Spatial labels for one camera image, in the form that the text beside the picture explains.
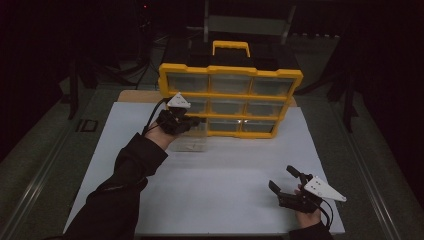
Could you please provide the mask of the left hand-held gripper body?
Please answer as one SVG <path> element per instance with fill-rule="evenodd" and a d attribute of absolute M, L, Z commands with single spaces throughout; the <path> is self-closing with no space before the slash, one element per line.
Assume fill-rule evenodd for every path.
<path fill-rule="evenodd" d="M 156 120 L 159 127 L 169 135 L 178 135 L 179 129 L 190 127 L 189 117 L 186 116 L 191 104 L 180 92 L 175 94 L 167 103 L 167 108 L 159 113 Z"/>

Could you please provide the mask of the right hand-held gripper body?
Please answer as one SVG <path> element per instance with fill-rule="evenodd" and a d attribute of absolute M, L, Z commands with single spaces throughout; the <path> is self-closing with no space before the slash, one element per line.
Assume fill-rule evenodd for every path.
<path fill-rule="evenodd" d="M 302 213 L 313 213 L 324 199 L 346 202 L 347 198 L 324 182 L 318 176 L 304 173 L 293 173 L 300 179 L 300 193 L 287 194 L 277 188 L 277 199 L 280 207 L 289 208 Z"/>

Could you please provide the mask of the clear plastic drawer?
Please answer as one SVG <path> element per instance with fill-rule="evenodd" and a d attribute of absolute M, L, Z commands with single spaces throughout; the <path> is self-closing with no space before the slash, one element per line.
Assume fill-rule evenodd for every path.
<path fill-rule="evenodd" d="M 195 127 L 181 134 L 170 145 L 175 152 L 203 152 L 207 148 L 207 131 L 201 127 Z"/>

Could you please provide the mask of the yellow black drawer organizer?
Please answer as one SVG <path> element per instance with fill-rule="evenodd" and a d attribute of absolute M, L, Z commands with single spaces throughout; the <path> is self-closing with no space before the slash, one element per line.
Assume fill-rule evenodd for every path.
<path fill-rule="evenodd" d="M 164 97 L 172 97 L 178 93 L 168 90 L 169 73 L 293 78 L 295 83 L 289 93 L 288 107 L 293 103 L 293 93 L 303 79 L 294 54 L 285 45 L 220 40 L 212 43 L 170 40 L 159 66 L 158 85 Z"/>

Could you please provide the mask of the person's left hand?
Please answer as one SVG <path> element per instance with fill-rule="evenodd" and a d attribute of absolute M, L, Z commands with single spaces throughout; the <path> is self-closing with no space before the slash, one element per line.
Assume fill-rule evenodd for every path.
<path fill-rule="evenodd" d="M 177 139 L 176 135 L 169 135 L 165 133 L 159 125 L 154 122 L 149 127 L 145 134 L 145 137 L 153 141 L 161 149 L 166 150 L 168 146 Z"/>

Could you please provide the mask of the person's right hand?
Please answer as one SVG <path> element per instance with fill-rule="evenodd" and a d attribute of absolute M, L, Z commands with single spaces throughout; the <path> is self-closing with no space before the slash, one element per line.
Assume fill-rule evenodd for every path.
<path fill-rule="evenodd" d="M 313 213 L 295 212 L 300 228 L 308 228 L 321 222 L 321 211 L 316 209 Z"/>

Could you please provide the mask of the white table cover board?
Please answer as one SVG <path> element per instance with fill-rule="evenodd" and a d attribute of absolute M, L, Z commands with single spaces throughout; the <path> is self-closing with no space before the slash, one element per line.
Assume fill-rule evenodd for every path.
<path fill-rule="evenodd" d="M 117 155 L 149 110 L 147 104 L 114 104 L 69 224 L 87 196 L 113 174 Z M 290 191 L 296 180 L 286 172 L 288 165 L 325 175 L 298 108 L 290 109 L 282 133 L 271 140 L 213 137 L 204 152 L 164 151 L 168 157 L 140 193 L 134 238 L 286 233 L 297 226 L 294 214 L 279 207 L 268 182 Z"/>

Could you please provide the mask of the group of clear organizer drawers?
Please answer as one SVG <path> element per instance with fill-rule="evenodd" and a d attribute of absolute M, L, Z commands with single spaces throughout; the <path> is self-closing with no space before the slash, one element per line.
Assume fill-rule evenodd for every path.
<path fill-rule="evenodd" d="M 169 73 L 168 90 L 191 103 L 188 113 L 206 120 L 212 136 L 269 138 L 289 105 L 293 78 L 235 74 Z"/>

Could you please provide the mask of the dark metal stand leg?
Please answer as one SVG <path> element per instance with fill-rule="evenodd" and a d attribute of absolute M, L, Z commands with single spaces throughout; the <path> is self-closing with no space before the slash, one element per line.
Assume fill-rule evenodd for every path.
<path fill-rule="evenodd" d="M 343 124 L 349 133 L 352 132 L 351 120 L 352 120 L 352 116 L 355 114 L 355 109 L 353 106 L 354 85 L 355 85 L 355 78 L 353 76 L 349 76 L 346 81 L 345 101 L 344 101 L 344 110 L 343 110 L 343 117 L 342 117 Z"/>
<path fill-rule="evenodd" d="M 72 60 L 69 65 L 69 101 L 70 112 L 68 119 L 72 120 L 79 107 L 77 62 Z"/>

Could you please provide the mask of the dark tripod stand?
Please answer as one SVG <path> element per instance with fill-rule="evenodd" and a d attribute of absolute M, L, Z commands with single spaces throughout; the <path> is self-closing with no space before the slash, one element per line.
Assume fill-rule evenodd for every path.
<path fill-rule="evenodd" d="M 134 3 L 135 17 L 137 21 L 137 46 L 138 52 L 135 60 L 137 71 L 143 68 L 150 58 L 152 42 L 152 19 L 151 0 L 132 0 Z"/>

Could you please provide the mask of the grey metal frame stand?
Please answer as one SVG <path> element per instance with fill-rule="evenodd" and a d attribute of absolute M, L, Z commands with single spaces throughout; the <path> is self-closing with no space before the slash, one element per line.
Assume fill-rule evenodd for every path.
<path fill-rule="evenodd" d="M 212 32 L 255 34 L 276 36 L 285 44 L 296 12 L 296 5 L 290 4 L 285 19 L 225 16 L 210 13 L 210 0 L 204 3 L 203 41 L 208 42 Z"/>

